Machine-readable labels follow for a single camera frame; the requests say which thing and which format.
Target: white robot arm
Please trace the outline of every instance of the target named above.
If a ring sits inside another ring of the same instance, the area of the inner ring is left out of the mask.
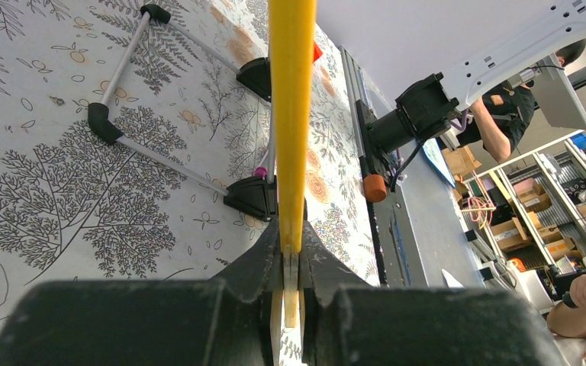
[[[443,70],[441,85],[463,111],[490,88],[561,48],[586,38],[586,0],[552,2],[549,13]]]

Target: wire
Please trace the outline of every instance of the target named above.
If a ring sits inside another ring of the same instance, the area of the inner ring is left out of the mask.
[[[464,132],[466,131],[466,127],[469,124],[473,123],[473,119],[472,119],[472,115],[471,118],[468,118],[470,114],[468,114],[468,108],[466,108],[463,112],[462,112],[462,118],[461,118],[461,122],[458,124],[456,123],[454,120],[450,121],[450,126],[455,127],[459,132]]]
[[[565,70],[564,67],[561,66],[555,66],[555,65],[536,65],[536,66],[531,66],[530,69],[535,70],[535,69],[546,69],[546,68],[550,68],[550,69],[558,69],[558,70]]]
[[[506,258],[503,257],[495,257],[495,259],[497,260],[497,263],[502,265],[504,267],[504,270],[506,271],[505,273],[500,273],[500,271],[497,271],[497,274],[500,275],[500,277],[509,277],[510,280],[510,285],[513,288],[517,287],[517,278],[515,277],[515,275],[513,273],[511,273],[511,271],[509,271],[509,261],[506,260]]]
[[[493,220],[495,206],[492,202],[483,197],[469,196],[466,203],[468,208],[461,211],[468,213],[471,221],[477,223],[479,229],[482,229]]]
[[[414,157],[417,156],[417,154],[419,153],[419,151],[421,151],[421,148],[426,142],[427,140],[419,141],[417,147],[414,148],[410,156],[408,156],[407,159],[403,162],[403,164],[397,169],[397,171],[394,174],[394,177],[392,177],[392,180],[390,181],[390,192],[396,192],[396,181],[398,180],[398,177],[401,176],[401,173],[407,168],[408,165],[410,165],[412,159],[414,159]]]

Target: blue bin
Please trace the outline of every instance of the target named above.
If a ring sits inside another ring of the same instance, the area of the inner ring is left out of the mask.
[[[584,133],[581,132],[578,135],[572,136],[572,142],[579,149],[586,150],[586,135]]]

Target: person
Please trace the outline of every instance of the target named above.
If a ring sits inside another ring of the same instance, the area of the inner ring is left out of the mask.
[[[560,49],[556,56],[561,66],[568,66],[576,61],[585,46],[586,40],[580,40]],[[459,147],[481,140],[484,149],[495,161],[506,161],[531,123],[535,107],[536,99],[529,86],[521,85],[513,91],[503,88],[502,85],[495,86],[468,109],[473,118],[457,136]],[[437,139],[437,142],[441,149],[446,148],[441,139]]]
[[[577,308],[558,303],[547,316],[547,327],[571,366],[586,365],[586,274],[572,281],[569,289]]]

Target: white ceiling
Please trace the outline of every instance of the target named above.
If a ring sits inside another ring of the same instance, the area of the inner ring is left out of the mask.
[[[549,11],[545,0],[318,0],[317,23],[393,101]]]

